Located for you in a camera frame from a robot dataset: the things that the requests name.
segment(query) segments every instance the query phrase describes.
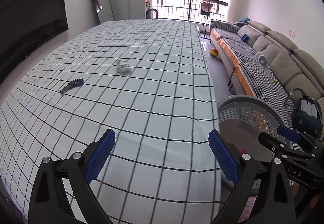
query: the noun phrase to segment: wall outlet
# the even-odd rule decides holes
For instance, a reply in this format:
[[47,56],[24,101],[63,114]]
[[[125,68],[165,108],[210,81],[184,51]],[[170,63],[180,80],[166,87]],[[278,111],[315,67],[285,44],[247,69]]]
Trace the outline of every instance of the wall outlet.
[[295,37],[296,33],[292,30],[288,30],[288,35],[291,35],[292,37]]

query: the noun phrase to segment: sofa armrest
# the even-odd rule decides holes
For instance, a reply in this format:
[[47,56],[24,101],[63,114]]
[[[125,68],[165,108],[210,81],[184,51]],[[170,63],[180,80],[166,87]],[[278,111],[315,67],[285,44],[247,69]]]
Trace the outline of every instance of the sofa armrest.
[[210,30],[212,29],[223,29],[229,32],[237,33],[240,29],[237,25],[228,23],[226,21],[214,20],[210,21]]

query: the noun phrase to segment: silver screw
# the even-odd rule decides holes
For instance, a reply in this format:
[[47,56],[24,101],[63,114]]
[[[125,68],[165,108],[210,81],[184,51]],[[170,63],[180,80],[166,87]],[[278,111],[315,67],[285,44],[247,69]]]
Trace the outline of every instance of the silver screw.
[[79,159],[79,158],[81,158],[81,156],[82,156],[82,154],[80,152],[77,152],[77,153],[73,154],[74,159]]
[[279,165],[281,163],[281,160],[276,157],[275,159],[273,159],[273,162],[275,162],[277,165]]
[[48,156],[43,158],[43,163],[47,164],[50,161],[50,158]]
[[249,154],[242,154],[242,158],[244,160],[250,160],[251,159],[251,156]]

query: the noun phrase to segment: black tv screen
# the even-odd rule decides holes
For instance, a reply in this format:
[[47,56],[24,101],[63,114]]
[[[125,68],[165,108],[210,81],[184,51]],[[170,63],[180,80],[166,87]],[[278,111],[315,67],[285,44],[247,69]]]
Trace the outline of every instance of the black tv screen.
[[30,53],[66,30],[64,0],[3,0],[0,82]]

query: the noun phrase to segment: white grid-patterned sheet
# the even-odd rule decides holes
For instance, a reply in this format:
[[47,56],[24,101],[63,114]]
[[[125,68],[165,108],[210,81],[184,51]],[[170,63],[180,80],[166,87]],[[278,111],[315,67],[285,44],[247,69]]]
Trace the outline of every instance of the white grid-patterned sheet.
[[[117,59],[132,73],[117,74]],[[78,78],[82,87],[59,93]],[[0,110],[0,170],[18,208],[28,216],[43,157],[66,159],[107,128],[116,145],[90,186],[114,223],[210,223],[220,171],[207,139],[218,114],[194,26],[106,22],[53,51],[16,84]]]

